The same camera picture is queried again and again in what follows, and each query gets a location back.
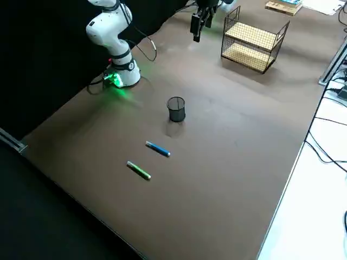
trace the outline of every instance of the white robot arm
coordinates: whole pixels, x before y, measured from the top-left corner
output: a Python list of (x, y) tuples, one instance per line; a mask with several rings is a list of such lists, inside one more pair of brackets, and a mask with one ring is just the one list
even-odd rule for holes
[[(132, 21), (130, 9), (120, 0), (88, 0), (91, 4), (102, 8), (102, 13), (92, 19), (86, 27), (91, 41), (104, 46), (109, 51), (113, 75), (117, 76), (114, 83), (117, 87), (135, 85), (141, 78), (136, 61), (132, 58), (129, 44), (118, 39), (118, 35)], [(200, 41), (201, 30), (204, 26), (211, 27), (213, 16), (218, 7), (227, 11), (236, 0), (196, 0), (197, 13), (192, 15), (190, 31), (194, 41)]]
[(132, 21), (130, 9), (120, 0), (88, 0), (102, 8), (102, 13), (92, 19), (86, 27), (91, 41), (107, 48), (111, 55), (111, 67), (119, 75), (117, 87), (135, 85), (141, 78), (136, 61), (132, 58), (129, 44), (118, 39), (118, 35)]

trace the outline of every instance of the metal frame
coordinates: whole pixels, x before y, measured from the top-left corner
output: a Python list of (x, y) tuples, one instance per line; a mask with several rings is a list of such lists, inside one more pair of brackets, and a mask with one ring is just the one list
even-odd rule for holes
[[(237, 7), (236, 9), (234, 9), (233, 11), (231, 11), (224, 19), (224, 28), (223, 28), (223, 40), (222, 40), (222, 47), (221, 47), (221, 57), (225, 58), (225, 59), (228, 59), (228, 60), (231, 60), (233, 62), (236, 62), (238, 64), (241, 64), (247, 68), (250, 68), (252, 70), (255, 70), (256, 72), (260, 72), (262, 74), (264, 74), (269, 68), (270, 66), (275, 62), (275, 60), (277, 59), (277, 56), (278, 56), (278, 52), (280, 51), (281, 49), (281, 46), (282, 46), (282, 43), (283, 43), (283, 40), (285, 38), (285, 35), (287, 33), (287, 29), (288, 29), (288, 26), (289, 26), (289, 23), (290, 21), (288, 21), (279, 31), (278, 33), (273, 33), (273, 32), (270, 32), (270, 31), (267, 31), (267, 30), (262, 30), (262, 31), (266, 31), (270, 34), (273, 34), (275, 35), (275, 41), (271, 47), (271, 49), (267, 49), (267, 48), (264, 48), (262, 46), (259, 46), (257, 44), (254, 44), (254, 43), (251, 43), (251, 42), (247, 42), (243, 39), (240, 39), (240, 38), (237, 38), (237, 37), (232, 37), (232, 36), (229, 36), (229, 35), (226, 35), (226, 29), (229, 30), (230, 28), (232, 28), (238, 21), (239, 21), (239, 18), (240, 18), (240, 9), (241, 7)], [(229, 38), (229, 39), (233, 39), (233, 42), (231, 44), (228, 44), (226, 43), (227, 40), (226, 38)], [(236, 61), (236, 60), (233, 60), (231, 57), (228, 57), (226, 55), (223, 55), (223, 51), (225, 51), (227, 48), (229, 48), (232, 44), (235, 43), (235, 41), (238, 41), (240, 43), (242, 43), (242, 45), (244, 45), (246, 48), (247, 46), (250, 46), (250, 49), (259, 49), (261, 50), (263, 53), (266, 53), (266, 55), (268, 56), (268, 60), (266, 62), (266, 66), (265, 66), (265, 69), (264, 70), (260, 70), (260, 69), (257, 69), (257, 68), (254, 68), (248, 64), (244, 64), (244, 63), (241, 63), (239, 61)]]
[(22, 154), (24, 150), (28, 147), (26, 144), (18, 141), (12, 135), (7, 133), (5, 130), (0, 128), (0, 141), (3, 141), (5, 144), (9, 145), (11, 148), (16, 150), (18, 153)]

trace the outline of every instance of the green led light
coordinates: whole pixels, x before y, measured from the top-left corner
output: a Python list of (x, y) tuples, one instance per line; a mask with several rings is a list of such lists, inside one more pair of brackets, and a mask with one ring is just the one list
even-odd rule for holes
[(113, 84), (119, 88), (124, 85), (118, 73), (114, 73)]

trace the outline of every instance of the black mesh cup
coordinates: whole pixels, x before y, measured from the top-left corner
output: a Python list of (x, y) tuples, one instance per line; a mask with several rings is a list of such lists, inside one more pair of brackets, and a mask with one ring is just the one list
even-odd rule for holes
[(173, 122), (182, 122), (185, 118), (185, 101), (179, 96), (174, 96), (168, 100), (168, 109), (170, 120)]

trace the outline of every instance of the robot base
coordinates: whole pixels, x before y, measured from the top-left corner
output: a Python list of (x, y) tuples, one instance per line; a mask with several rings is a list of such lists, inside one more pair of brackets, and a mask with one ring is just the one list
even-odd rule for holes
[(141, 79), (140, 69), (134, 61), (134, 68), (132, 70), (118, 70), (113, 68), (112, 65), (109, 67), (104, 80), (108, 80), (111, 84), (117, 88), (124, 88), (134, 86)]

